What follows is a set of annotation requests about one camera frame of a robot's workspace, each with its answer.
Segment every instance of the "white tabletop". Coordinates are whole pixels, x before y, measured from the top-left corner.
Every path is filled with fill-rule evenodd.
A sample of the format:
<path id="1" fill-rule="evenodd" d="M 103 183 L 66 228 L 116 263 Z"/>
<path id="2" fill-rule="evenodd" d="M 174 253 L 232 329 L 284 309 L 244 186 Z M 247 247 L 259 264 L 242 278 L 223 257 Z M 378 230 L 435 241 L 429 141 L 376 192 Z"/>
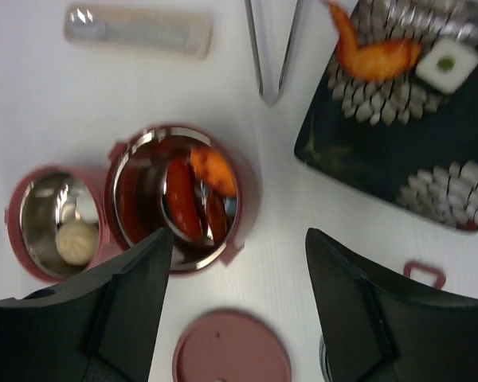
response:
<path id="1" fill-rule="evenodd" d="M 54 162 L 106 165 L 116 139 L 163 121 L 198 124 L 241 150 L 261 176 L 263 200 L 245 249 L 228 267 L 217 263 L 170 278 L 151 380 L 171 380 L 181 332 L 220 307 L 252 312 L 270 325 L 286 346 L 295 382 L 321 380 L 321 329 L 304 254 L 309 227 L 398 272 L 408 259 L 437 265 L 448 277 L 446 290 L 478 298 L 478 234 L 429 223 L 294 158 L 296 136 L 337 39 L 318 0 L 305 2 L 287 87 L 272 108 L 257 93 L 242 0 L 135 2 L 210 11 L 215 24 L 207 59 L 77 47 L 62 36 L 68 2 L 0 2 L 0 298 L 44 286 L 14 258 L 3 224 L 21 176 Z M 253 2 L 274 79 L 296 0 Z M 354 2 L 343 3 L 351 10 Z"/>

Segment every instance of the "metal tongs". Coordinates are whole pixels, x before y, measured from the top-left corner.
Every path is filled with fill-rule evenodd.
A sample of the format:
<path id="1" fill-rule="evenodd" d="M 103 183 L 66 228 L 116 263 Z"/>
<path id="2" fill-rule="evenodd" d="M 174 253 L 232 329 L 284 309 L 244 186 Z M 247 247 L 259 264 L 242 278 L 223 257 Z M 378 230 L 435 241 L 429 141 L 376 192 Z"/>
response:
<path id="1" fill-rule="evenodd" d="M 255 64 L 255 75 L 257 77 L 258 91 L 262 99 L 269 105 L 274 106 L 279 100 L 284 90 L 285 77 L 288 70 L 288 62 L 290 61 L 291 51 L 292 51 L 292 42 L 294 40 L 294 35 L 299 25 L 301 8 L 303 5 L 303 0 L 296 0 L 296 8 L 294 10 L 294 16 L 292 18 L 292 25 L 290 28 L 290 33 L 288 35 L 287 48 L 285 49 L 284 62 L 281 66 L 280 77 L 278 79 L 278 93 L 274 100 L 266 99 L 264 93 L 264 80 L 262 79 L 262 70 L 261 70 L 261 58 L 258 51 L 258 42 L 257 42 L 257 31 L 255 29 L 255 19 L 253 16 L 252 0 L 245 0 L 246 6 L 246 17 L 248 18 L 248 29 L 249 29 L 249 38 L 252 44 L 253 52 L 253 63 Z"/>

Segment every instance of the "red lid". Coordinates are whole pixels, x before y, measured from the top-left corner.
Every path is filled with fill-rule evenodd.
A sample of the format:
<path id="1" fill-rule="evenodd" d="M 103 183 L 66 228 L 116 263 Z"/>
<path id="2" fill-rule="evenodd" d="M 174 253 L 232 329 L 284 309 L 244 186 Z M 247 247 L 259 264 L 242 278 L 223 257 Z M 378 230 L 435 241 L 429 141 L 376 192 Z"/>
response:
<path id="1" fill-rule="evenodd" d="M 290 382 L 283 346 L 255 318 L 218 311 L 181 336 L 173 359 L 174 382 Z"/>

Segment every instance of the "black tray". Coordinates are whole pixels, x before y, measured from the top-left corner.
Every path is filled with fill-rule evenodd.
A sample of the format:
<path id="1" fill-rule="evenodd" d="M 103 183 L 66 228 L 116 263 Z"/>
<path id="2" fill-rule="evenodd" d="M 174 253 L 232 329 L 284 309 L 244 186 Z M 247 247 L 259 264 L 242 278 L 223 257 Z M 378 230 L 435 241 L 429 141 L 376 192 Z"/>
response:
<path id="1" fill-rule="evenodd" d="M 360 42 L 411 36 L 421 42 L 424 56 L 446 34 L 478 51 L 473 42 L 478 29 L 471 27 L 466 4 L 441 2 L 438 10 L 422 4 L 361 0 L 351 16 Z M 415 10 L 414 20 L 403 19 L 407 10 Z M 418 28 L 424 12 L 434 24 Z M 333 54 L 294 152 L 302 162 L 365 193 L 442 224 L 477 231 L 478 65 L 455 93 L 445 96 L 413 72 L 380 84 L 353 80 Z"/>

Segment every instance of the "beige round toy food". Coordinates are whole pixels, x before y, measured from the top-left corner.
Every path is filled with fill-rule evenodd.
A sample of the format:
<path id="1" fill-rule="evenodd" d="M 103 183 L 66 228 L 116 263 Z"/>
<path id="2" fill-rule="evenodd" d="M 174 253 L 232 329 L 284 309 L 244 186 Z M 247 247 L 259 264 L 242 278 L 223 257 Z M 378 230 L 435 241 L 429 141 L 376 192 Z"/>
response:
<path id="1" fill-rule="evenodd" d="M 58 253 L 71 265 L 90 263 L 96 253 L 98 241 L 97 227 L 81 220 L 63 224 L 55 237 Z"/>

